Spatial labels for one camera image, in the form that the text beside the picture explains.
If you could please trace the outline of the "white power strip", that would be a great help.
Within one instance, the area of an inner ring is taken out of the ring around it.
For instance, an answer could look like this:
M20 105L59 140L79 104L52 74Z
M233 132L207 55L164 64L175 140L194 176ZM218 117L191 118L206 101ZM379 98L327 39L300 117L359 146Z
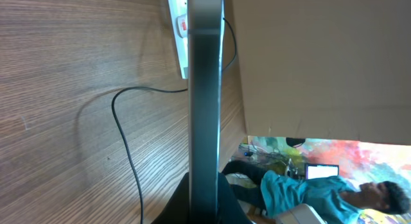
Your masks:
M168 0L182 79L188 79L188 0Z

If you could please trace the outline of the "colourful painted backdrop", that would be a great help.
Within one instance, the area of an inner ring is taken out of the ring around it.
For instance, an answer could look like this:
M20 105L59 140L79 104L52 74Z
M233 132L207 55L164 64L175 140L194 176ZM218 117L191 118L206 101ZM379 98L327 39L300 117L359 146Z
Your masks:
M308 165L336 167L336 173L358 186L361 182L391 180L410 194L410 146L327 139L252 137L240 144L232 160L247 162L297 176L308 175Z

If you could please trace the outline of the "Galaxy S25 smartphone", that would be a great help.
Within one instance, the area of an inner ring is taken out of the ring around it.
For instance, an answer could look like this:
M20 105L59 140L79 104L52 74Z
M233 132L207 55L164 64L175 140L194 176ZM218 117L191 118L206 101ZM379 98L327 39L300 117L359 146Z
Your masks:
M188 0L189 222L217 215L223 0Z

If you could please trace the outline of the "open laptop in background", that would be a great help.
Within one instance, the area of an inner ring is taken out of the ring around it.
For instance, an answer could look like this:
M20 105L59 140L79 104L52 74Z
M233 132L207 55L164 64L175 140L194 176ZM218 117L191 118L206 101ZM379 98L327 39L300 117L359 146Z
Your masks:
M325 178L339 175L339 166L332 164L305 164L306 179Z

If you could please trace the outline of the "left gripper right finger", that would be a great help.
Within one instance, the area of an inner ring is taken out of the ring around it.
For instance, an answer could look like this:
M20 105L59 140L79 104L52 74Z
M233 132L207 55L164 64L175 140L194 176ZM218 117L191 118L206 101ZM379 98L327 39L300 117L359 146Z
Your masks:
M219 224L252 224L238 203L225 175L218 174L218 211Z

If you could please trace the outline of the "person in teal shirt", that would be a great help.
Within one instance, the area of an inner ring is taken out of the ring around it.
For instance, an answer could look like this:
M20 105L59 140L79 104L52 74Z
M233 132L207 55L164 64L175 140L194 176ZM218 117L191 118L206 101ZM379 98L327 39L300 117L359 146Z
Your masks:
M356 223L366 209L390 215L410 211L410 198L399 184L391 181L367 182L356 191L340 176L297 180L241 160L227 163L222 173L239 173L251 179L254 188L233 184L234 195L266 211L270 219L300 204L313 207L324 221L332 224Z

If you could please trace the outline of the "brown cardboard board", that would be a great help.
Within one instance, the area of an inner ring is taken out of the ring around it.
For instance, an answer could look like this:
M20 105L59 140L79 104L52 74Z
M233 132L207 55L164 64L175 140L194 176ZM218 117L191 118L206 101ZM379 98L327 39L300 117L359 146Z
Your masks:
M410 144L410 0L232 0L249 135Z

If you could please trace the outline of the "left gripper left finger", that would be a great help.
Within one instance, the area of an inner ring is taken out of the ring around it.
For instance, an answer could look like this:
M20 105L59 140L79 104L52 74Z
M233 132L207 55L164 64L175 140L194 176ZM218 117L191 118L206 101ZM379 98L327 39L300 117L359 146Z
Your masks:
M152 224L189 223L189 173L186 173L166 206Z

